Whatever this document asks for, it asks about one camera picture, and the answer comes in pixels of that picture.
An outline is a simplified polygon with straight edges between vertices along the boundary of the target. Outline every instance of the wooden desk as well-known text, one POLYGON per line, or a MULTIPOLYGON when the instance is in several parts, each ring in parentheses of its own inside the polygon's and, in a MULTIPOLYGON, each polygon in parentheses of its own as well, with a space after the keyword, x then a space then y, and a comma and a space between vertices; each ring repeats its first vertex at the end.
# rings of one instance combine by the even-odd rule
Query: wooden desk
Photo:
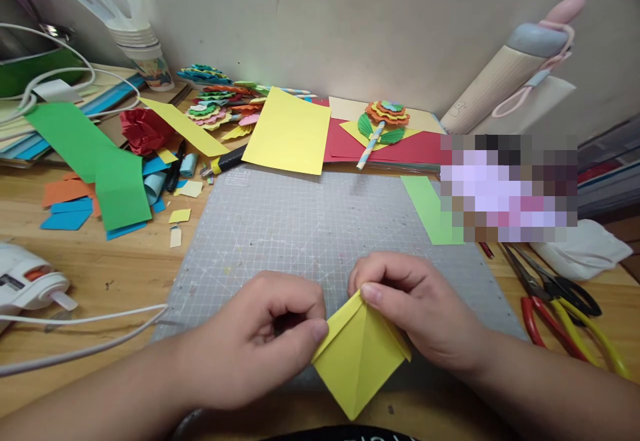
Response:
MULTIPOLYGON (((241 145, 234 141, 230 147, 241 145)), ((47 167, 29 170, 0 168, 0 240, 12 239, 51 262, 71 280, 70 294, 80 303, 75 317, 98 316, 165 302, 205 202, 206 185, 197 199, 177 196, 167 211, 149 225, 107 242, 103 224, 95 218, 78 232, 40 230, 48 212, 40 206, 43 184, 57 181, 65 171, 47 167), (169 214, 190 207, 191 219, 182 225, 183 245, 169 249, 169 214)), ((514 311, 520 316, 523 289, 495 244, 489 265, 514 311)), ((640 287, 621 267, 589 282, 589 291, 604 314, 598 324, 624 357, 633 379, 640 382, 640 287)), ((31 313, 51 317, 51 306, 31 313)), ((0 336, 0 363, 10 364, 68 352, 118 338, 139 326, 148 315, 131 316, 46 334, 42 326, 16 324, 0 336)), ((563 352, 542 322, 548 346, 563 352)), ((151 330, 113 350, 41 371, 0 380, 0 416, 142 348, 151 330)), ((599 352, 591 345, 594 352, 599 352)), ((347 420, 327 393, 274 394, 250 408, 215 419, 217 436, 205 438, 260 439, 347 420)), ((502 422, 464 387, 427 393, 382 392, 358 418, 423 440, 431 438, 496 439, 509 435, 502 422)))

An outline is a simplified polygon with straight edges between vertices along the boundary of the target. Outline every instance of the hand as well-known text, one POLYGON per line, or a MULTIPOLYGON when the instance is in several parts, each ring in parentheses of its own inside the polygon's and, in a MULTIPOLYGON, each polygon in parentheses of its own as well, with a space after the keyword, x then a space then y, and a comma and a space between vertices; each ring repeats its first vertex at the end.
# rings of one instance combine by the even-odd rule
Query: hand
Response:
POLYGON ((259 273, 209 321, 182 335, 179 376, 193 407, 240 408, 293 378, 329 332, 325 316, 319 284, 259 273), (301 322, 276 336, 274 320, 285 314, 301 322))
POLYGON ((435 365, 468 372, 486 356, 489 330, 430 261, 371 253, 358 260, 349 275, 349 297, 358 289, 367 304, 404 329, 435 365))

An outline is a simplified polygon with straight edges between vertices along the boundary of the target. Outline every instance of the forearm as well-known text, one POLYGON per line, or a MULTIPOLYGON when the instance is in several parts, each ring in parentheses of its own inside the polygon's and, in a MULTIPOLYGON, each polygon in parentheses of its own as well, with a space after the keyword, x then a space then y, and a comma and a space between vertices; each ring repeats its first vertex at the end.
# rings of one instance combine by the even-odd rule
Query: forearm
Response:
POLYGON ((640 433, 640 386, 591 364, 488 335, 490 361, 460 375, 525 438, 632 439, 640 433))
POLYGON ((153 344, 10 414, 1 439, 157 439, 188 413, 179 338, 153 344))

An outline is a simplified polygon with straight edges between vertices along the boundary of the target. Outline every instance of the cutting mat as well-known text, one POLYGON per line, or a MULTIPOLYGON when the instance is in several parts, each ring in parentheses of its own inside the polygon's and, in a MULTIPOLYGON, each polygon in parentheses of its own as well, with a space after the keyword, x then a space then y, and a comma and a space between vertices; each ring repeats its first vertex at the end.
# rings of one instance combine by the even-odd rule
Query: cutting mat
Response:
MULTIPOLYGON (((242 165, 219 176, 152 340, 202 324, 261 270, 319 282, 330 316, 347 301, 354 263, 380 250, 429 258, 485 325, 527 339, 476 245, 433 246, 399 177, 242 165)), ((385 387, 447 378, 417 355, 385 387)), ((309 368, 291 386, 322 381, 309 368)))

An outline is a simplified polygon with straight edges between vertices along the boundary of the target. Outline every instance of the green container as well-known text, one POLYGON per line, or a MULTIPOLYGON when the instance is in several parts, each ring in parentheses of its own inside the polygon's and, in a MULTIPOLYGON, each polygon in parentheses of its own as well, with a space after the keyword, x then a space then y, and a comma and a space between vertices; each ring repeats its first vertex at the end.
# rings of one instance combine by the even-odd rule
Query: green container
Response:
MULTIPOLYGON (((27 57, 20 57, 0 63, 0 97, 11 97, 22 94, 29 82, 45 72, 63 67, 86 67, 74 53, 65 47, 27 57)), ((53 75, 47 78, 62 79, 67 84, 78 82, 85 74, 74 71, 53 75)))

